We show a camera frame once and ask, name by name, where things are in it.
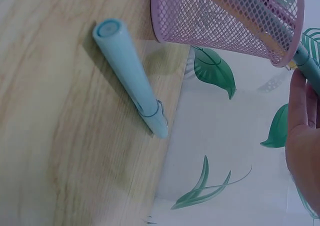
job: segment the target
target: pen cap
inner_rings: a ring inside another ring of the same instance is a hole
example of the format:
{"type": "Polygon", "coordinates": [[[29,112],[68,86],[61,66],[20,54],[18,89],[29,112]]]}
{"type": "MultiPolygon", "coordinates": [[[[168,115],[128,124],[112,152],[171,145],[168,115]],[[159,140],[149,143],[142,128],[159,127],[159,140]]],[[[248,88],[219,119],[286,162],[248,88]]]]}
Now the pen cap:
{"type": "Polygon", "coordinates": [[[139,112],[153,115],[157,101],[126,24],[107,19],[95,27],[93,37],[139,112]]]}

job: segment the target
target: light blue pen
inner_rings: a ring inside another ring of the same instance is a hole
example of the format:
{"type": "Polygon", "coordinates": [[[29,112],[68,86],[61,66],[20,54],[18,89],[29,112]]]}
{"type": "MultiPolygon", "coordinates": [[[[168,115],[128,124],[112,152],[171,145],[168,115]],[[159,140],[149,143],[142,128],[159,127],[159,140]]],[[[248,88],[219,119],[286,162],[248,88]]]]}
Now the light blue pen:
{"type": "Polygon", "coordinates": [[[126,24],[109,18],[96,25],[92,35],[145,123],[157,137],[166,138],[164,105],[154,95],[126,24]]]}

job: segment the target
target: pink mesh pen holder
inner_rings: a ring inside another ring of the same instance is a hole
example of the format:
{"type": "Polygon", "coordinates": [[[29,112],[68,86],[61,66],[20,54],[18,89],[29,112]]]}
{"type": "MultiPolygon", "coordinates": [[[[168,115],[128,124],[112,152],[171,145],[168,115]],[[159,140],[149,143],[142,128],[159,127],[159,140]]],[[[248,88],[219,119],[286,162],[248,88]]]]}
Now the pink mesh pen holder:
{"type": "Polygon", "coordinates": [[[151,0],[159,42],[229,50],[286,66],[300,42],[304,0],[151,0]]]}

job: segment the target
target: pen clip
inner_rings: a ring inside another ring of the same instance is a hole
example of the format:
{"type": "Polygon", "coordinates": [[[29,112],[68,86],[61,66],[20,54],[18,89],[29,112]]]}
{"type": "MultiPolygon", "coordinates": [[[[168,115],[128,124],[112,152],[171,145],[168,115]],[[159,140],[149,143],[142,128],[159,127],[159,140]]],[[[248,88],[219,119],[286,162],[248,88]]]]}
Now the pen clip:
{"type": "Polygon", "coordinates": [[[167,119],[167,117],[166,117],[166,115],[165,115],[165,107],[164,107],[164,104],[161,102],[161,100],[159,100],[159,99],[157,99],[156,100],[156,102],[157,102],[157,109],[156,109],[156,111],[154,112],[154,114],[152,114],[152,115],[143,115],[142,113],[141,113],[141,111],[140,110],[138,110],[139,111],[139,114],[142,116],[142,117],[144,117],[144,118],[151,118],[151,117],[153,117],[153,116],[155,116],[157,113],[158,113],[158,111],[159,111],[159,105],[161,106],[161,113],[162,113],[162,116],[163,116],[163,118],[164,118],[164,120],[165,120],[165,125],[166,125],[166,127],[168,128],[168,119],[167,119]]]}
{"type": "Polygon", "coordinates": [[[164,119],[165,119],[166,127],[168,128],[168,119],[167,119],[167,117],[166,117],[166,115],[165,115],[165,107],[164,107],[164,104],[163,104],[159,99],[157,99],[156,101],[157,101],[157,103],[158,103],[158,107],[159,107],[159,104],[161,105],[161,112],[162,112],[162,115],[163,115],[163,117],[164,117],[164,119]]]}

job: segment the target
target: tabletop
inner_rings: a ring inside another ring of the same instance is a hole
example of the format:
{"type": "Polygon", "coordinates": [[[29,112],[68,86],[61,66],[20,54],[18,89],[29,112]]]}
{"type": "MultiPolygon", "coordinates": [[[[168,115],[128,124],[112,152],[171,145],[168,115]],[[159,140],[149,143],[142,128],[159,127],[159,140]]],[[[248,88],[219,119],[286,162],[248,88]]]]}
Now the tabletop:
{"type": "Polygon", "coordinates": [[[145,225],[167,152],[92,39],[128,25],[171,127],[189,46],[155,41],[150,0],[0,0],[0,224],[145,225]]]}

